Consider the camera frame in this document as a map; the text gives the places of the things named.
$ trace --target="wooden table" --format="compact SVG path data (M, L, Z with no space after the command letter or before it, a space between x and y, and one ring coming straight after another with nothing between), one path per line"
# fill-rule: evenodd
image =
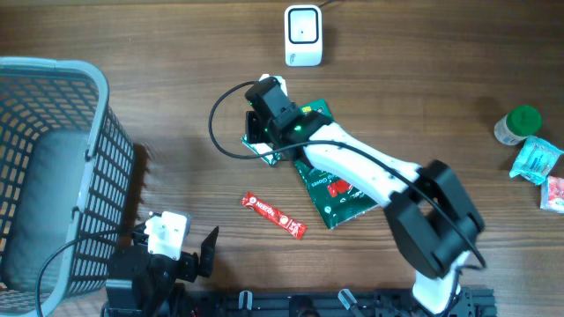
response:
M213 102L263 73L285 77L292 100L324 98L353 136L394 157L448 163L486 221L484 273L463 284L495 289L502 316L564 312L564 218L540 210L539 189L508 170L519 147L493 136L511 108L537 107L540 135L564 147L564 6L431 1L339 3L323 10L324 58L284 63L288 4L166 4L0 8L0 54L80 59L107 75L110 104L148 153L138 215L193 217L187 251L220 226L215 270L195 289L373 290L411 287L381 210L329 231L294 168L221 155L207 134ZM214 128L241 145L243 92ZM560 166L555 175L564 177ZM303 240L242 208L253 190L308 225ZM103 293L56 315L97 316Z

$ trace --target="red wrapper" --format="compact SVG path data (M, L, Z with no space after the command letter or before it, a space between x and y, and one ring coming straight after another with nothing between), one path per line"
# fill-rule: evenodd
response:
M540 208L564 214L564 179L548 176L540 185Z
M241 199L241 205L256 211L259 215L286 229L286 231L292 234L296 239L301 239L306 229L308 229L306 225L293 220L282 211L265 203L252 192L248 192L243 199Z

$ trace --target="white robotic arm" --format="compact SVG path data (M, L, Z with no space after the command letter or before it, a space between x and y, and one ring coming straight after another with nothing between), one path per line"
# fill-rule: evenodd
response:
M322 126L309 139L312 141L332 140L350 144L396 169L411 182L419 178L417 173L419 165L392 158L371 148L347 134L335 122ZM393 193L401 193L407 189L405 183L384 171L374 162L347 149L339 149L334 145L309 145L304 148L304 152L313 167L333 173L348 181L382 207L390 203L390 196ZM437 314L447 308L455 282L456 268L464 264L469 254L469 252L460 254L444 278L429 278L416 271L413 296L429 312ZM458 285L456 293L459 292L460 286Z
M262 138L269 138L277 148L307 141L347 144L393 168L439 202L445 210L443 216L448 214L452 220L450 225L435 212L423 215L418 207L420 195L416 195L405 180L399 180L357 152L335 144L311 144L302 151L289 153L290 159L304 159L312 167L333 173L380 204L398 249L416 269L413 297L430 313L448 309L453 290L460 292L456 270L470 254L460 231L456 232L451 226L457 225L469 240L475 240L484 229L481 216L450 169L438 161L421 168L415 163L392 158L356 140L337 123L327 122L326 117L321 118L322 114L302 114L287 98L286 82L281 77L263 75L245 97L255 109L255 121L264 123L257 133L267 130L268 136ZM247 130L249 137L252 132L249 123Z

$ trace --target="green wrapper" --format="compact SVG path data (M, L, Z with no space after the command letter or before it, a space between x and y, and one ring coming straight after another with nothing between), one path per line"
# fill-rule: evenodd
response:
M250 148L250 150L253 151L255 154L264 154L272 151L272 147L268 144L250 144L249 142L247 142L246 135L241 138L241 142L243 143L243 145ZM264 163L268 164L270 167L274 167L276 163L278 163L278 161L280 160L280 153L261 157L261 160L263 160Z
M301 111L317 111L333 119L325 100L316 100L301 107ZM344 222L372 210L377 203L336 175L310 168L301 161L294 163L311 201L327 228L332 229Z

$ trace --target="white plug-in device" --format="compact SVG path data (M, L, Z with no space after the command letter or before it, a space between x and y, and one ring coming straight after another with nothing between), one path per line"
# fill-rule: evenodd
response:
M292 5L284 12L286 65L317 66L323 55L322 13L313 4Z

